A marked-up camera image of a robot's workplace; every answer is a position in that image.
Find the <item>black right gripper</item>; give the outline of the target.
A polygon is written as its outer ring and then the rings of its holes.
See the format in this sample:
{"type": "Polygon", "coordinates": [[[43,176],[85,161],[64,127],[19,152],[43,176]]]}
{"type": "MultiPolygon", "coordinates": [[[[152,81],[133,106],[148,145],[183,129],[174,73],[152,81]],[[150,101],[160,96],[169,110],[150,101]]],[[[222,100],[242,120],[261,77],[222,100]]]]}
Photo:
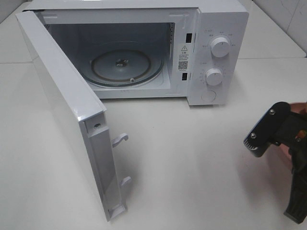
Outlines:
{"type": "Polygon", "coordinates": [[[292,156],[294,171],[307,167],[307,137],[297,142],[295,137],[301,129],[307,129],[307,115],[291,111],[290,103],[272,105],[245,138],[257,139],[270,145],[286,145],[292,156]]]}

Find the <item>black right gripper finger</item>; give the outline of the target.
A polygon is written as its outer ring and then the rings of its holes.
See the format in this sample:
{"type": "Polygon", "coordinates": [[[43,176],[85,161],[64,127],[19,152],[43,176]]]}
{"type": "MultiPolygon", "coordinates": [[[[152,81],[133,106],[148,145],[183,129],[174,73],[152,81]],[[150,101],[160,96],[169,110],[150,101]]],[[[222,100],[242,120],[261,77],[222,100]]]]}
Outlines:
{"type": "Polygon", "coordinates": [[[289,204],[284,214],[297,224],[307,216],[307,168],[293,172],[289,204]]]}

